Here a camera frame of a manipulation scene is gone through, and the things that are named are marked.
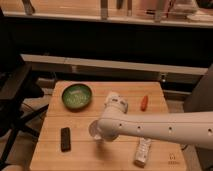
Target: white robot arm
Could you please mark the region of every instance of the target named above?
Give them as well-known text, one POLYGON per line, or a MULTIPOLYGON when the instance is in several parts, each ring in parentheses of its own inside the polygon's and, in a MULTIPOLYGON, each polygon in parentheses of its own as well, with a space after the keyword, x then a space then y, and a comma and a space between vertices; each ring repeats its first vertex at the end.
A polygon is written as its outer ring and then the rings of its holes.
POLYGON ((96 124, 104 140, 129 135, 213 149, 213 112, 126 115, 127 103, 118 95, 108 96, 105 105, 96 124))

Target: remote control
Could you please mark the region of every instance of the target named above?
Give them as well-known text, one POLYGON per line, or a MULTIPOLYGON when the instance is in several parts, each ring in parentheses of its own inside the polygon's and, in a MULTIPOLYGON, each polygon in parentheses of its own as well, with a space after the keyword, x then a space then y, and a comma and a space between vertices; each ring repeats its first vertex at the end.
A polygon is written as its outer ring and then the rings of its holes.
POLYGON ((149 148, 151 146, 151 139, 140 138, 137 152, 135 155, 135 164, 144 167, 148 159, 149 148))
POLYGON ((66 152, 70 150, 70 128, 61 128, 61 151, 66 152))

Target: red object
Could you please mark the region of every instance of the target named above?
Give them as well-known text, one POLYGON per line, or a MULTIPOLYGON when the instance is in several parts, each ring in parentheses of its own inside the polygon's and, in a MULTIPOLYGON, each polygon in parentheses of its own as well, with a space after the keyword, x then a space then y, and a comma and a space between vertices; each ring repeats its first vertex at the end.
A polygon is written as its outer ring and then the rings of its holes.
POLYGON ((148 105, 148 96, 144 96, 141 101, 141 110, 145 111, 147 109, 147 105, 148 105))

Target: bowl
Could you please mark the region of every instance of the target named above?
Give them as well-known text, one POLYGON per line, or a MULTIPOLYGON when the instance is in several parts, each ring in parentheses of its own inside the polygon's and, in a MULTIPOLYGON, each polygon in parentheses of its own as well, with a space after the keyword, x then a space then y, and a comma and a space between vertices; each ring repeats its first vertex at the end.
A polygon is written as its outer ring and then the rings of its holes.
POLYGON ((92 90, 85 84, 72 84, 62 94, 64 105, 71 110, 86 107, 92 99, 92 90))

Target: wooden table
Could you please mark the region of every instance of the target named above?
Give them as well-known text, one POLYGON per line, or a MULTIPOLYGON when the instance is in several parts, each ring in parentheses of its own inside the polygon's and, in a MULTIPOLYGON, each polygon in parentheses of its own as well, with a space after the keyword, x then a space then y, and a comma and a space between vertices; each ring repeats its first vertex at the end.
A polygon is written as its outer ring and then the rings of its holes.
POLYGON ((178 144, 152 140, 144 169, 133 164, 139 138, 119 136, 114 142, 98 146, 88 127, 103 111, 109 91, 120 93, 129 104, 128 114, 168 113, 159 83, 156 82, 84 82, 93 92, 91 104, 82 111, 71 112, 61 101, 63 90, 74 82, 58 82, 47 111, 39 141, 30 165, 31 171, 186 171, 178 144), (149 96, 146 112, 140 111, 144 95, 149 96), (72 150, 60 150, 60 128, 70 127, 72 150))

